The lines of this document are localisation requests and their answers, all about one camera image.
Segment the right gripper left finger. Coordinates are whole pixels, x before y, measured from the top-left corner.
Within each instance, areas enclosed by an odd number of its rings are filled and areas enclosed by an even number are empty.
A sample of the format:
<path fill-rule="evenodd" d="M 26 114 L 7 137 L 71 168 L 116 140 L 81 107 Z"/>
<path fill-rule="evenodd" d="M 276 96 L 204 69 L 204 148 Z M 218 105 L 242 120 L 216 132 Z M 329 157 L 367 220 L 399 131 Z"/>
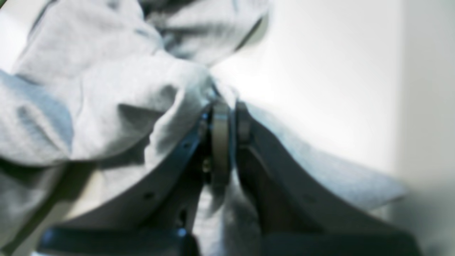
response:
<path fill-rule="evenodd" d="M 198 256 L 192 227 L 205 183 L 229 184 L 230 109 L 205 110 L 145 178 L 102 206 L 47 229 L 39 256 Z"/>

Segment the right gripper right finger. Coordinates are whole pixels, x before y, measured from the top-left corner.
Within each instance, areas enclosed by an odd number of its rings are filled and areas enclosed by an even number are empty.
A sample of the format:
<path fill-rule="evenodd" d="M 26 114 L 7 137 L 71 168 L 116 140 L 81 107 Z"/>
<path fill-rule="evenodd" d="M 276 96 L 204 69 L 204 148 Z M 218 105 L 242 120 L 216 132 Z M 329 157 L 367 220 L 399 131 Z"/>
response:
<path fill-rule="evenodd" d="M 335 196 L 302 168 L 244 102 L 236 165 L 259 217 L 262 256 L 420 256 L 415 238 Z"/>

